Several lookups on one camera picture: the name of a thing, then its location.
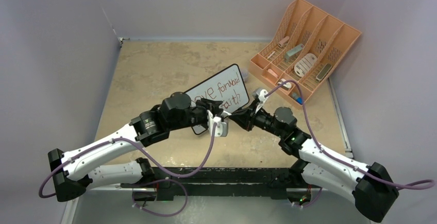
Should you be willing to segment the pink stapler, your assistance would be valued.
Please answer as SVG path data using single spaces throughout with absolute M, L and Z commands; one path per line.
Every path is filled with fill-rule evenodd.
M 279 46 L 280 48 L 284 48 L 284 47 L 287 45 L 287 43 L 288 43 L 289 40 L 290 40 L 290 37 L 289 37 L 289 36 L 286 36 L 286 37 L 282 38 L 282 39 L 278 42 L 278 46 Z

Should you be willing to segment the black aluminium base frame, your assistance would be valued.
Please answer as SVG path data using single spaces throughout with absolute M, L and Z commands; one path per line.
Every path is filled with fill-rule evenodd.
M 101 166 L 86 177 L 83 185 L 93 189 L 107 185 L 120 188 L 154 188 L 158 201 L 172 201 L 175 196 L 211 197 L 270 197 L 281 200 L 289 197 L 291 188 L 314 185 L 325 188 L 355 203 L 356 176 L 352 186 L 313 164 L 294 164 L 291 168 L 218 168 L 206 167 L 188 178 L 177 178 L 158 167 L 116 172 L 121 165 Z

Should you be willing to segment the grey whiteboard eraser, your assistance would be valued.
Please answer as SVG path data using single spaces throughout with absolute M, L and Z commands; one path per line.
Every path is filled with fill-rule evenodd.
M 320 72 L 317 74 L 315 80 L 321 82 L 327 76 L 331 68 L 332 65 L 330 63 L 325 64 Z

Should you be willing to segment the teal staple box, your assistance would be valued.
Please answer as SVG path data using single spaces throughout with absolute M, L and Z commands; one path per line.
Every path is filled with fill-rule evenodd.
M 303 48 L 304 48 L 303 44 L 298 44 L 295 47 L 293 47 L 291 50 L 287 51 L 284 54 L 284 61 L 290 62 L 295 56 L 297 56 L 302 51 Z

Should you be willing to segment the black-framed whiteboard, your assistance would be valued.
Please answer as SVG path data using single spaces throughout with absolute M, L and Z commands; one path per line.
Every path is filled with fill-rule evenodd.
M 249 94 L 237 64 L 232 64 L 189 88 L 192 106 L 201 98 L 221 101 L 220 108 L 232 113 L 249 103 Z

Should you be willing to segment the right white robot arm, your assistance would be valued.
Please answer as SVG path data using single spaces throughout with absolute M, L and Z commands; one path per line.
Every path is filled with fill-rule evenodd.
M 308 183 L 336 193 L 373 222 L 381 223 L 399 196 L 396 187 L 378 181 L 392 182 L 383 165 L 358 162 L 317 144 L 298 128 L 297 118 L 290 108 L 279 107 L 274 114 L 269 114 L 264 109 L 247 107 L 235 111 L 229 118 L 246 131 L 258 127 L 279 137 L 281 149 L 298 159 L 297 168 L 289 173 L 293 185 Z

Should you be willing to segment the white whiteboard marker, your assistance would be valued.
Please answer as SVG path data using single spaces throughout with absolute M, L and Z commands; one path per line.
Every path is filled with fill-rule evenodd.
M 229 112 L 227 112 L 227 111 L 223 111 L 222 112 L 222 117 L 228 117 L 228 116 L 231 116 L 232 114 L 231 113 L 229 113 Z

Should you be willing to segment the peach plastic desk organizer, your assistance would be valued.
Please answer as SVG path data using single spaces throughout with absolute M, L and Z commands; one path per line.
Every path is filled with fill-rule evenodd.
M 358 29 L 310 2 L 294 0 L 288 5 L 271 42 L 250 60 L 249 72 L 271 88 L 276 87 L 282 78 L 291 80 L 293 87 L 289 91 L 279 88 L 276 93 L 300 108 L 301 105 L 292 99 L 291 93 L 299 94 L 303 101 L 309 100 L 338 67 L 361 34 Z M 278 42 L 286 36 L 290 40 L 284 48 L 280 48 Z M 304 45 L 302 51 L 290 62 L 285 62 L 284 54 L 298 44 Z M 273 51 L 275 54 L 267 59 Z M 308 53 L 316 55 L 317 61 L 308 73 L 298 77 L 294 65 Z M 321 82 L 316 81 L 317 74 L 327 63 L 332 65 L 331 70 Z M 269 77 L 269 68 L 278 75 L 276 81 Z

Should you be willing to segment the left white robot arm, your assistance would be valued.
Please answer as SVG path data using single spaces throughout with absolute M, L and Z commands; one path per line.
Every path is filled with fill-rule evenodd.
M 192 103 L 188 94 L 176 92 L 103 139 L 72 151 L 54 149 L 48 153 L 51 173 L 40 186 L 39 196 L 65 202 L 100 186 L 125 183 L 148 187 L 154 180 L 150 163 L 165 170 L 150 155 L 125 164 L 107 162 L 131 151 L 143 151 L 183 128 L 200 125 L 212 138 L 226 136 L 224 118 L 230 113 L 221 105 L 221 101 L 204 98 Z

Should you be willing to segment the pink eraser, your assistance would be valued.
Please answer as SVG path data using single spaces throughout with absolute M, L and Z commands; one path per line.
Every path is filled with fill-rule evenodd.
M 272 81 L 276 81 L 278 79 L 278 75 L 276 74 L 276 72 L 274 70 L 272 70 L 271 68 L 269 68 L 267 70 L 267 73 L 269 74 L 269 77 L 271 78 Z

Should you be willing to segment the blue small item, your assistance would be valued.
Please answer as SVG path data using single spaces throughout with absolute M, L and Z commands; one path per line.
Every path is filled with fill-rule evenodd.
M 304 102 L 303 99 L 300 97 L 299 94 L 292 92 L 291 93 L 291 97 L 293 100 L 295 100 L 299 105 L 302 105 L 302 103 Z

